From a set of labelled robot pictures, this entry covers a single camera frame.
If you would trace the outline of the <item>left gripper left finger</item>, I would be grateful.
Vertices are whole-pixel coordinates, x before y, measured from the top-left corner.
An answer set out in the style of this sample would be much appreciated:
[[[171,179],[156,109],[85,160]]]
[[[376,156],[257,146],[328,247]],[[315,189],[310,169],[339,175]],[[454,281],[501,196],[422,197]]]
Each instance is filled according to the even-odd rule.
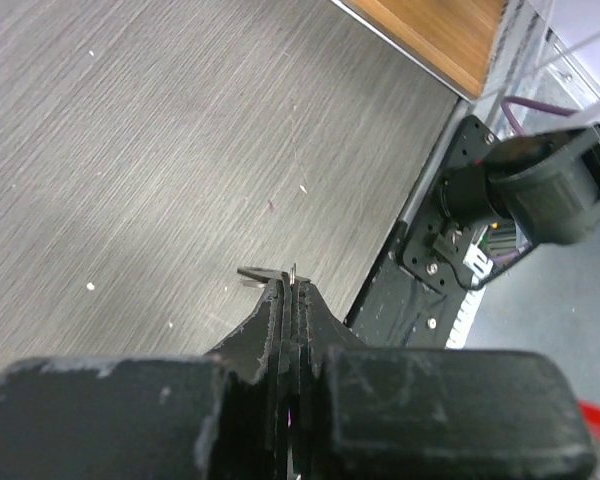
[[[293,287],[201,356],[49,356],[0,373],[0,479],[283,479]]]

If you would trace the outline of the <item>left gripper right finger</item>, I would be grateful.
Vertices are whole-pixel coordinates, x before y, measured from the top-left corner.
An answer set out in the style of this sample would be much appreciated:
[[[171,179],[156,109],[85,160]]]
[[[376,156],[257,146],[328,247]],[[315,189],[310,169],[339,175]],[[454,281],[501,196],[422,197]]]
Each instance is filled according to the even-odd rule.
[[[569,381],[519,350],[371,347],[317,288],[292,290],[292,452],[305,479],[586,479]]]

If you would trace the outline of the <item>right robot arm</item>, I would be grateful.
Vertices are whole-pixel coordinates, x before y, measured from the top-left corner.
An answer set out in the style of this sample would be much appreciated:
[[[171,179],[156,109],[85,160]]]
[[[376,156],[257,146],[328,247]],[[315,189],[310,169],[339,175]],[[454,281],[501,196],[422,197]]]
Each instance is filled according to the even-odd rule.
[[[600,223],[600,123],[510,138],[451,171],[440,203],[459,225],[511,219],[532,245],[571,245]]]

